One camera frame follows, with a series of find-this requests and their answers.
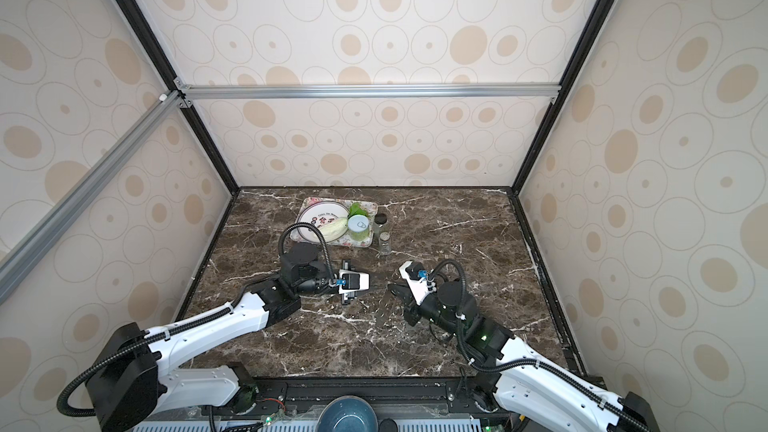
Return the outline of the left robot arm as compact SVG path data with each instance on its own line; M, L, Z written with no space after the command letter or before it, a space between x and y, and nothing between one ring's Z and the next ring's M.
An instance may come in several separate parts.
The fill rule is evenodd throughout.
M348 261L333 265L325 236L310 223L289 226L279 243L295 229L308 230L315 242L279 246L279 272L247 283L234 301L146 330L136 323L120 327L93 365L62 389L57 411L67 417L94 417L103 431L127 431L167 410L232 403L246 387L243 372L234 366L183 370L182 365L285 320L300 309L305 295L334 295L349 303L370 288L368 273Z

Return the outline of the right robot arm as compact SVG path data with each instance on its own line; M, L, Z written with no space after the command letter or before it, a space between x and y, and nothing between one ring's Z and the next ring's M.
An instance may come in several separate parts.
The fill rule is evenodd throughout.
M620 396L580 378L480 313L456 260L433 269L409 260L399 274L401 282L388 290L402 301L405 321L414 326L424 320L455 339L476 372L469 391L481 408L524 415L551 431L658 430L641 396Z

